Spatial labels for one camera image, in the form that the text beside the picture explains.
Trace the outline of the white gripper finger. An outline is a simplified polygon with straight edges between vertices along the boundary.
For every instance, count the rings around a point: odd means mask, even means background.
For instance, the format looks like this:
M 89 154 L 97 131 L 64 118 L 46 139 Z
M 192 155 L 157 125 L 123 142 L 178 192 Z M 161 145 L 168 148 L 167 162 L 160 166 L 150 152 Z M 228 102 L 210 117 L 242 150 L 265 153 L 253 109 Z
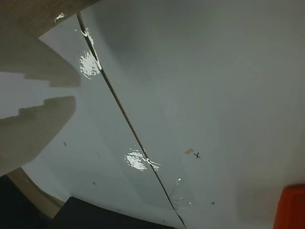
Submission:
M 74 96 L 44 100 L 22 108 L 17 116 L 0 120 L 0 175 L 35 159 L 76 111 Z
M 48 81 L 52 87 L 78 87 L 76 69 L 48 45 L 11 19 L 0 17 L 0 70 L 23 73 L 25 79 Z

